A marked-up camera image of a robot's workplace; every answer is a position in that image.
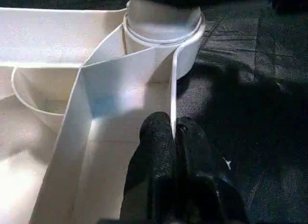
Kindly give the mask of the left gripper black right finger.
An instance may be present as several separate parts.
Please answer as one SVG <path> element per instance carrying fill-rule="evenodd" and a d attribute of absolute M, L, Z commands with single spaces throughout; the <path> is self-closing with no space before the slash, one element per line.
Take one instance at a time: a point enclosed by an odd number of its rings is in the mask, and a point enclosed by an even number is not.
<path fill-rule="evenodd" d="M 188 222 L 246 224 L 244 202 L 232 182 L 232 172 L 221 153 L 210 144 L 193 119 L 177 120 L 176 146 L 182 168 L 184 194 L 191 204 Z"/>

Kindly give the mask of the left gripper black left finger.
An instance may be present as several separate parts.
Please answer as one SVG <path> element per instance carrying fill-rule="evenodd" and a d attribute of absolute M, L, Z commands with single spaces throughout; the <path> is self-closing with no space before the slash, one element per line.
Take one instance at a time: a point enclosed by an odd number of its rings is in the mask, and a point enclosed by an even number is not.
<path fill-rule="evenodd" d="M 120 219 L 164 224 L 172 218 L 176 192 L 169 115 L 150 114 L 141 125 L 139 139 L 128 165 Z"/>

